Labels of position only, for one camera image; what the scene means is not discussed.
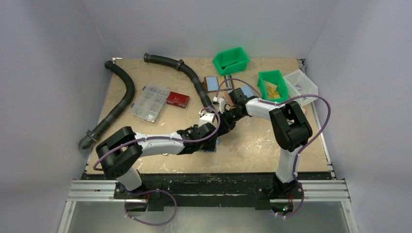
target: black corrugated hose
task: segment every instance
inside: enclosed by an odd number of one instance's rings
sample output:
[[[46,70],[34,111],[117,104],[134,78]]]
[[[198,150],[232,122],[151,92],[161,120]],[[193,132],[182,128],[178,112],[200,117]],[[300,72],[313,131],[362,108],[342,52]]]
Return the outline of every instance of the black corrugated hose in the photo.
[[[110,113],[92,131],[87,131],[86,136],[79,142],[79,147],[81,149],[88,149],[92,147],[92,145],[100,139],[101,135],[110,127],[110,125],[113,124],[113,122],[120,116],[120,114],[135,97],[135,84],[122,68],[114,64],[112,61],[107,61],[106,64],[104,64],[104,67],[111,70],[121,78],[124,85],[126,85],[126,93],[120,102],[112,109],[112,111],[110,111]]]
[[[168,57],[162,57],[162,56],[157,56],[157,55],[150,55],[145,53],[144,54],[144,62],[148,63],[155,63],[155,64],[160,64],[168,67],[173,67],[178,71],[182,71],[185,73],[190,80],[192,81],[194,88],[196,89],[197,94],[200,97],[200,101],[202,102],[203,106],[206,107],[211,107],[213,108],[212,102],[210,101],[209,96],[207,95],[207,92],[205,90],[205,87],[203,86],[203,83],[199,80],[199,77],[197,74],[191,69],[189,66],[187,66],[183,60],[176,61],[172,58]]]

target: robotic arm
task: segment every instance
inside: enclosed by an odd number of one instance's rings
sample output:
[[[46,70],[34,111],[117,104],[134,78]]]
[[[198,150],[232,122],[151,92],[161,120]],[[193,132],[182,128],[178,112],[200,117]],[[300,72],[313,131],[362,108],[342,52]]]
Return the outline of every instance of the robotic arm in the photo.
[[[198,125],[193,125],[185,130],[178,130],[170,134],[147,135],[135,133],[131,127],[123,127],[96,147],[99,158],[106,156],[101,164],[106,178],[116,179],[129,191],[142,185],[142,180],[137,170],[132,168],[134,162],[143,156],[157,154],[192,154],[200,149],[214,150],[218,136],[224,135],[235,128],[236,122],[243,117],[261,117],[270,120],[275,133],[276,141],[281,147],[279,166],[274,177],[272,197],[287,192],[294,187],[292,173],[298,165],[299,158],[294,162],[296,152],[312,136],[312,129],[303,114],[299,104],[291,101],[287,104],[275,106],[260,100],[256,96],[246,97],[240,88],[229,94],[234,107],[225,109],[226,102],[215,97],[213,104],[219,107],[220,123],[217,132],[210,136],[216,127],[214,113],[200,113]],[[106,155],[109,151],[127,142],[124,150],[116,150]]]

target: wooden tabletop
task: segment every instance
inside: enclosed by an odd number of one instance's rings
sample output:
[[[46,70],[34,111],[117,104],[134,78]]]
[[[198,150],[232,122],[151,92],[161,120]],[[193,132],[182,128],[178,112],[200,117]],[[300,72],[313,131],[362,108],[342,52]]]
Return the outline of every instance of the wooden tabletop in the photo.
[[[186,58],[201,81],[205,76],[218,76],[212,58]],[[135,100],[145,85],[155,83],[171,91],[190,96],[186,108],[165,104],[155,123],[139,119],[128,108],[102,135],[101,141],[124,126],[131,126],[135,132],[165,134],[186,129],[199,120],[199,110],[203,107],[190,79],[173,68],[145,63],[143,59],[118,59],[116,64],[133,79],[136,87]],[[279,69],[283,76],[299,69],[295,58],[251,58],[247,69],[232,74],[257,88],[258,72]],[[244,84],[234,82],[235,88]],[[123,97],[126,88],[121,79],[113,74],[106,100],[100,116],[103,119]],[[312,108],[304,107],[305,115],[312,127],[313,135],[318,132]],[[153,155],[139,158],[134,168],[141,173],[211,173],[211,172],[271,172],[276,171],[280,147],[275,141],[269,121],[257,117],[244,117],[234,130],[220,137],[216,152],[196,152],[184,155]],[[88,174],[101,174],[94,171],[93,164],[98,157],[93,150],[90,155]],[[320,139],[315,140],[303,152],[298,171],[328,171],[326,156]]]

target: white wall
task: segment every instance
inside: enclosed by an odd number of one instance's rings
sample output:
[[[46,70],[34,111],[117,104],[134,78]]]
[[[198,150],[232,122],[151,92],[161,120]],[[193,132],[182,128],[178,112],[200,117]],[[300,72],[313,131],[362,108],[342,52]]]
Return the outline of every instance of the white wall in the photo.
[[[338,0],[84,0],[109,51],[142,58],[307,56]]]
[[[361,232],[412,228],[411,11],[405,0],[341,0],[307,57],[332,106],[326,143]]]
[[[0,32],[0,232],[56,232],[110,55],[81,0],[3,0]]]

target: red case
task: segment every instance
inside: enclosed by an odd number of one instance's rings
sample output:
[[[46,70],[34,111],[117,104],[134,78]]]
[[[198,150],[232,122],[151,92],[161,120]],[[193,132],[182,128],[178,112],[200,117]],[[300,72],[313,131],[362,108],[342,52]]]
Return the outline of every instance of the red case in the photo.
[[[181,108],[185,108],[186,104],[189,101],[189,96],[182,95],[176,92],[170,92],[168,98],[166,99],[166,103],[171,105],[176,105]]]

